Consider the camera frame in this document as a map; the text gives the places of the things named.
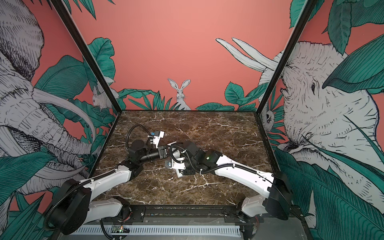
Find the white remote control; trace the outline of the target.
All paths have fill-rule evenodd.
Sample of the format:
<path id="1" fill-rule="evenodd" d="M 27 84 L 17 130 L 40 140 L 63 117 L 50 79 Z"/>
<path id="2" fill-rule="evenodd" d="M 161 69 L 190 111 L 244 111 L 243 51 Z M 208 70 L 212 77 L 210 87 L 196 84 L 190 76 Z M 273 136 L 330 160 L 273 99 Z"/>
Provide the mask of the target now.
<path id="1" fill-rule="evenodd" d="M 186 158 L 183 157 L 183 155 L 181 154 L 178 146 L 181 146 L 182 143 L 179 143 L 179 142 L 172 142 L 172 143 L 169 143 L 168 146 L 169 146 L 169 155 L 171 157 L 172 160 L 174 160 L 175 162 L 177 163 L 183 163 Z M 181 174 L 180 174 L 180 170 L 176 170 L 176 174 L 177 174 L 177 177 L 178 178 L 181 178 L 183 177 Z"/>

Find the black frame post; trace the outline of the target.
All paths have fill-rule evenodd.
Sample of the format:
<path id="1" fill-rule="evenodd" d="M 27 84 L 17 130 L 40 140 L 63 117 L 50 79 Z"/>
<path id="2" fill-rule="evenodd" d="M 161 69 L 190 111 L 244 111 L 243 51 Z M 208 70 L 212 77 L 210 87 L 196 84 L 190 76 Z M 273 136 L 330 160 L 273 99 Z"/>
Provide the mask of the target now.
<path id="1" fill-rule="evenodd" d="M 274 70 L 274 74 L 272 76 L 272 79 L 271 81 L 269 82 L 269 85 L 266 89 L 266 92 L 262 98 L 262 101 L 256 111 L 256 114 L 259 116 L 261 115 L 262 113 L 262 110 L 264 109 L 266 103 L 267 103 L 267 100 L 269 98 L 269 96 L 271 95 L 277 81 L 280 79 L 281 77 L 281 74 L 283 73 L 283 70 L 295 48 L 295 45 L 296 43 L 298 42 L 307 22 L 308 22 L 308 19 L 311 15 L 311 13 L 313 12 L 316 4 L 317 4 L 318 1 L 315 1 L 315 0 L 310 0 L 310 1 L 306 1 L 302 11 L 301 11 L 301 14 L 300 14 L 300 17 L 294 27 L 294 30 L 291 34 L 291 37 L 283 51 L 283 54 L 281 56 L 281 59 L 280 61 L 278 62 L 278 66 L 277 68 Z"/>
<path id="2" fill-rule="evenodd" d="M 95 75 L 96 79 L 102 86 L 103 90 L 105 91 L 108 99 L 111 101 L 113 107 L 117 111 L 118 115 L 122 113 L 122 109 L 120 108 L 119 103 L 117 102 L 116 98 L 114 97 L 109 85 L 107 84 L 104 75 L 99 68 L 94 56 L 92 55 L 88 45 L 85 43 L 85 40 L 83 36 L 81 35 L 78 27 L 76 26 L 75 22 L 73 21 L 69 11 L 67 10 L 67 7 L 63 3 L 63 1 L 58 0 L 52 0 L 50 1 L 53 7 L 55 8 L 56 12 L 60 16 L 62 22 L 66 26 L 68 32 L 70 33 L 72 39 L 76 43 L 77 47 L 81 51 L 83 57 L 85 58 L 86 62 L 88 63 L 89 67 L 91 68 L 91 72 Z"/>

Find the black right frame post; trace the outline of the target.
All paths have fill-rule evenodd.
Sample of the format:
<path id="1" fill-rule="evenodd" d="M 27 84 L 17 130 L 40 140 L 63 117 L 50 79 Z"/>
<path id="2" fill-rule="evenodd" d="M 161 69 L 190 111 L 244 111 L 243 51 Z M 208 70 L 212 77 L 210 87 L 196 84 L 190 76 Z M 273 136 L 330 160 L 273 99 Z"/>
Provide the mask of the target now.
<path id="1" fill-rule="evenodd" d="M 271 81 L 269 82 L 269 85 L 266 89 L 266 92 L 262 98 L 262 101 L 256 111 L 256 114 L 259 116 L 261 115 L 262 113 L 262 110 L 264 109 L 266 103 L 267 103 L 267 100 L 269 98 L 269 96 L 271 95 L 277 81 L 280 79 L 281 77 L 281 74 L 283 73 L 283 70 L 295 48 L 295 45 L 296 43 L 298 42 L 307 22 L 308 22 L 308 19 L 311 15 L 311 13 L 313 12 L 316 4 L 317 4 L 318 1 L 315 1 L 315 0 L 310 0 L 310 1 L 306 1 L 302 11 L 301 11 L 301 14 L 300 14 L 300 17 L 294 27 L 294 30 L 291 34 L 291 37 L 283 51 L 283 54 L 281 56 L 281 59 L 280 61 L 278 62 L 278 66 L 277 68 L 274 70 L 274 74 L 272 76 L 272 79 Z"/>

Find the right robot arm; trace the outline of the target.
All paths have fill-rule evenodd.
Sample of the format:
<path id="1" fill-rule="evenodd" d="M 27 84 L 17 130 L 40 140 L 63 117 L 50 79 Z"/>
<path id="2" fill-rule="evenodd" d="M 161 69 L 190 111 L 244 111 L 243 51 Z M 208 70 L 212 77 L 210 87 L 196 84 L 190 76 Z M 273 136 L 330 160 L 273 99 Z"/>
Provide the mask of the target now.
<path id="1" fill-rule="evenodd" d="M 191 141 L 169 144 L 168 153 L 172 163 L 177 165 L 175 169 L 179 177 L 212 174 L 231 179 L 257 192 L 257 196 L 241 202 L 241 214 L 248 217 L 270 214 L 280 220 L 289 218 L 293 191 L 283 172 L 252 169 L 218 151 L 204 151 Z"/>

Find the white ventilated strip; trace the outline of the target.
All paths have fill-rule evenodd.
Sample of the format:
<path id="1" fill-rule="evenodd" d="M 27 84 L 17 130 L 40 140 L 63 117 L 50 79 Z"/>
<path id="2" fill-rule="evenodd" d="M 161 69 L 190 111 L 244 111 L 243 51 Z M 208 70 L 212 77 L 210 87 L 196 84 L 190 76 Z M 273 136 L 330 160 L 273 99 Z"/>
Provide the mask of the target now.
<path id="1" fill-rule="evenodd" d="M 113 235 L 111 228 L 115 225 L 105 225 L 105 231 L 112 236 L 226 236 L 240 237 L 241 231 L 239 226 L 166 226 L 166 225 L 116 225 L 129 226 L 131 231 L 129 234 Z"/>

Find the black left frame post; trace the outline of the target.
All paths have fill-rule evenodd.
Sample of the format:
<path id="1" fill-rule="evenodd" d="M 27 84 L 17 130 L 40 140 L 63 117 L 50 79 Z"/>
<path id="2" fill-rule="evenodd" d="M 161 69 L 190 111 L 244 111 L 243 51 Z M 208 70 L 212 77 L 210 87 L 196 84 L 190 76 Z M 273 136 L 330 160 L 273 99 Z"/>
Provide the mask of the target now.
<path id="1" fill-rule="evenodd" d="M 75 22 L 73 21 L 69 11 L 67 10 L 67 7 L 63 3 L 63 1 L 58 0 L 52 0 L 50 1 L 53 7 L 55 8 L 56 12 L 60 16 L 62 22 L 66 26 L 68 32 L 70 33 L 72 39 L 76 43 L 77 47 L 81 51 L 83 57 L 85 58 L 86 62 L 88 63 L 89 67 L 91 68 L 91 72 L 95 75 L 96 79 L 102 86 L 103 90 L 105 91 L 108 99 L 111 101 L 113 107 L 117 111 L 118 115 L 122 113 L 122 109 L 120 108 L 119 103 L 117 102 L 116 98 L 114 97 L 109 85 L 107 84 L 104 75 L 99 68 L 94 56 L 92 55 L 88 45 L 85 43 L 85 40 L 83 36 L 81 35 L 78 27 L 76 26 Z"/>

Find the black front mounting rail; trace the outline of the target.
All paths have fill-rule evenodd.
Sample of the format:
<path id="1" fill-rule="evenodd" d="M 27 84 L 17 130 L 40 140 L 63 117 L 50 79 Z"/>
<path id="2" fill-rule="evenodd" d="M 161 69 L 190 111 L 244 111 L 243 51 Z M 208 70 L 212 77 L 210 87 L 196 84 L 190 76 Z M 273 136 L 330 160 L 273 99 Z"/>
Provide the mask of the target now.
<path id="1" fill-rule="evenodd" d="M 119 217 L 107 217 L 104 222 L 113 224 L 143 223 L 152 218 L 221 218 L 225 223 L 248 224 L 277 217 L 278 211 L 267 212 L 262 205 L 131 205 L 131 214 L 123 221 Z"/>

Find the small circuit board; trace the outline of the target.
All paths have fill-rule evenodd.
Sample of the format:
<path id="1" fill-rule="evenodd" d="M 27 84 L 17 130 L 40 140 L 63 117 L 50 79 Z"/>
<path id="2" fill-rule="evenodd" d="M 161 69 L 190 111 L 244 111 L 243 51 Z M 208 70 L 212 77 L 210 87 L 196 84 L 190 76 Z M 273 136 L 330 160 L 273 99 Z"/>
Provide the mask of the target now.
<path id="1" fill-rule="evenodd" d="M 113 235 L 129 234 L 131 231 L 129 226 L 112 226 L 111 233 Z"/>

